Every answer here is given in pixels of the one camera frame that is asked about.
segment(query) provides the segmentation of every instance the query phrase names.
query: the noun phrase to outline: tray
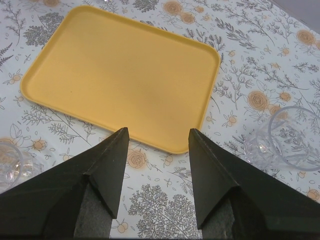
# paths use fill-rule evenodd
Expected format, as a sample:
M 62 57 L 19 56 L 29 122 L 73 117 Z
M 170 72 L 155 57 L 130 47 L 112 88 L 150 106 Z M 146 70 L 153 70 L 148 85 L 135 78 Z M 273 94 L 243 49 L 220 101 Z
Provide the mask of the tray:
M 173 154 L 188 151 L 219 54 L 183 36 L 91 7 L 72 9 L 21 81 L 30 101 Z

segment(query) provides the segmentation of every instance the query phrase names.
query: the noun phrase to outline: tablecloth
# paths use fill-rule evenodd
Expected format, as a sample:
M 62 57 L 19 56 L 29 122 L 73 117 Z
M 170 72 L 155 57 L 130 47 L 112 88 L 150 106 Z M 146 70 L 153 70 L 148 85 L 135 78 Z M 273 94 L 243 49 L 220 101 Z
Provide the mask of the tablecloth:
M 245 137 L 280 108 L 301 106 L 320 115 L 320 35 L 267 0 L 0 0 L 0 139 L 31 153 L 45 169 L 111 134 L 29 102 L 20 92 L 28 67 L 79 5 L 214 47 L 221 66 L 202 132 L 241 158 Z M 263 171 L 320 202 L 320 171 Z M 145 207 L 149 201 L 154 209 Z M 130 141 L 110 236 L 201 237 L 188 153 L 172 155 Z

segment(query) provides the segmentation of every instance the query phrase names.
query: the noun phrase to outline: cup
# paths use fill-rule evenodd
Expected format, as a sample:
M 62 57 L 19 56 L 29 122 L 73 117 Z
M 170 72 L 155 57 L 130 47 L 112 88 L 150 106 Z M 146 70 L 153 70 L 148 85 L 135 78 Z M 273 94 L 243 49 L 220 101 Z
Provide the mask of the cup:
M 0 142 L 0 193 L 9 190 L 43 172 L 44 165 L 28 152 Z
M 287 106 L 267 119 L 244 141 L 245 159 L 259 169 L 320 170 L 320 117 Z

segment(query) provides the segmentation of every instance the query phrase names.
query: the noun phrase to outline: botanical pattern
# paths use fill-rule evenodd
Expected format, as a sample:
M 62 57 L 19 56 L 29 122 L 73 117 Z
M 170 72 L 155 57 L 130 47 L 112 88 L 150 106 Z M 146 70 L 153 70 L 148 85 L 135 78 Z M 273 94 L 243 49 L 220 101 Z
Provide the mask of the botanical pattern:
M 0 0 L 0 141 L 30 153 L 45 170 L 111 134 L 29 102 L 19 88 L 66 14 L 79 5 L 215 48 L 221 64 L 201 130 L 240 158 L 245 138 L 279 109 L 300 106 L 320 116 L 320 35 L 267 0 Z M 305 118 L 302 112 L 297 117 Z M 320 171 L 262 170 L 320 203 Z M 131 140 L 111 236 L 200 238 L 193 194 L 188 153 L 173 155 Z

